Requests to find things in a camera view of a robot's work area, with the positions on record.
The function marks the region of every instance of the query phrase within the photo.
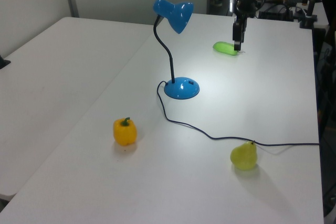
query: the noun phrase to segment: lamp base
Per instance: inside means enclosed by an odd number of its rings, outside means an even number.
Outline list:
[[[199,93],[200,86],[196,81],[187,77],[175,78],[175,83],[170,80],[164,86],[164,92],[171,98],[184,100],[196,96]]]

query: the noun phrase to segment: lamp neck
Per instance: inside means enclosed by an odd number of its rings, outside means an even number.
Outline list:
[[[156,18],[156,21],[154,23],[154,27],[153,27],[153,31],[154,31],[154,36],[156,37],[156,39],[158,40],[158,42],[161,44],[161,46],[167,51],[168,55],[169,55],[169,62],[170,62],[170,73],[172,76],[172,83],[175,83],[175,77],[174,77],[174,66],[173,66],[173,57],[172,54],[170,53],[168,47],[162,42],[162,40],[159,38],[158,33],[156,32],[156,27],[158,26],[157,24],[159,23],[161,16],[158,15],[158,17]]]

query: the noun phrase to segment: blue desk lamp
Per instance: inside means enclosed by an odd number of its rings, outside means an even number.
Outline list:
[[[191,14],[193,13],[194,5],[187,2],[174,5],[166,0],[156,0],[153,9],[158,15],[153,28],[154,35],[169,55],[170,72],[172,75],[172,79],[168,81],[164,87],[164,92],[166,95],[174,99],[192,98],[199,93],[200,87],[198,83],[187,77],[174,77],[172,54],[170,53],[168,47],[158,37],[156,27],[160,18],[164,17],[168,19],[169,24],[174,31],[180,34],[188,24]]]

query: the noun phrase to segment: black power cord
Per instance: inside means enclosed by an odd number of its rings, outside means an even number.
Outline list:
[[[159,94],[159,87],[162,83],[165,83],[167,84],[167,82],[165,81],[161,81],[159,83],[159,85],[157,86],[157,89],[156,89],[156,93],[157,93],[157,96],[159,97],[160,99],[160,102],[161,102],[161,106],[162,106],[162,109],[163,109],[163,114],[165,116],[165,118],[171,122],[171,123],[176,123],[176,124],[180,124],[180,125],[185,125],[185,126],[189,126],[191,128],[193,128],[194,130],[197,130],[201,133],[203,133],[204,135],[206,135],[208,138],[210,138],[211,140],[227,140],[227,139],[238,139],[238,140],[243,140],[243,141],[250,141],[250,142],[254,142],[255,144],[258,144],[258,145],[261,145],[261,146],[298,146],[298,145],[320,145],[319,143],[288,143],[288,144],[263,144],[263,143],[259,143],[257,141],[254,141],[254,140],[251,140],[251,139],[248,139],[248,138],[245,138],[245,137],[239,137],[239,136],[223,136],[223,137],[213,137],[213,136],[210,136],[209,134],[207,134],[205,131],[202,131],[201,129],[191,125],[191,124],[188,124],[188,123],[184,123],[184,122],[179,122],[179,121],[175,121],[175,120],[171,120],[167,117],[167,114],[166,114],[166,109],[164,107],[164,104],[163,104],[163,101],[161,99],[161,96]]]

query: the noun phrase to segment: white table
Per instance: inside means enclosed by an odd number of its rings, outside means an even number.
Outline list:
[[[10,200],[152,32],[64,18],[0,71],[0,198]]]
[[[189,100],[160,94],[170,118],[213,136],[263,143],[318,142],[311,31],[251,19],[237,57],[231,17],[193,14],[177,35],[161,22],[175,76],[200,85]],[[0,214],[0,223],[323,223],[319,148],[259,147],[258,166],[236,170],[239,140],[212,141],[163,117],[156,87],[170,78],[150,36]],[[113,121],[130,116],[138,141],[121,147]]]

